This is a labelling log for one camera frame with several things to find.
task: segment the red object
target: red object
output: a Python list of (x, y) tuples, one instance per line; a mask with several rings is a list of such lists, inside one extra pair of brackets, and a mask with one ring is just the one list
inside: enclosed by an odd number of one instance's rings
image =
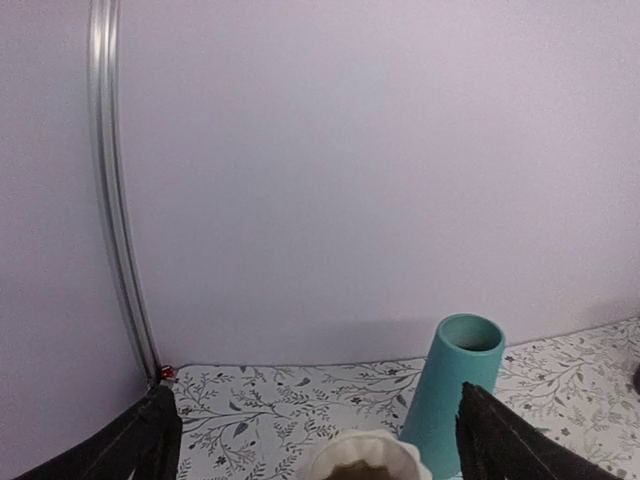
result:
[(161, 373), (163, 380), (171, 380), (176, 376), (176, 371), (171, 365), (165, 365), (164, 367), (162, 367)]

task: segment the white wall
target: white wall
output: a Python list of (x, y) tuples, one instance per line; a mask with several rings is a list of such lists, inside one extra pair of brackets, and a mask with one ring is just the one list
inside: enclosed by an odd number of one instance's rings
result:
[(640, 310), (640, 3), (126, 2), (137, 259), (164, 357), (425, 353)]
[(144, 393), (98, 216), (81, 0), (0, 2), (0, 478)]

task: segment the vase opening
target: vase opening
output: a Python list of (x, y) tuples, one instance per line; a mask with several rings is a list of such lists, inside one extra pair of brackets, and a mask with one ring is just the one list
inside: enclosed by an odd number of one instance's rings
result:
[(438, 328), (441, 338), (468, 352), (490, 352), (504, 342), (500, 328), (490, 320), (477, 315), (454, 315)]

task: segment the floral patterned tablecloth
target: floral patterned tablecloth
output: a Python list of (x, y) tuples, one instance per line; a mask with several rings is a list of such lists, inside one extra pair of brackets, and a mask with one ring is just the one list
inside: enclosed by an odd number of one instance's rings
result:
[[(514, 346), (496, 395), (560, 444), (635, 479), (639, 360), (637, 318)], [(398, 433), (423, 363), (183, 367), (173, 386), (184, 422), (178, 480), (289, 480), (339, 430)]]

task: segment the metal pole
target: metal pole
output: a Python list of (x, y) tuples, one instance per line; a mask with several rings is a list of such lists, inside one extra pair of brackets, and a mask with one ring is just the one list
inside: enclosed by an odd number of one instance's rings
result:
[(119, 0), (93, 0), (89, 24), (89, 113), (102, 226), (123, 317), (150, 387), (160, 362), (147, 318), (127, 218), (118, 136)]

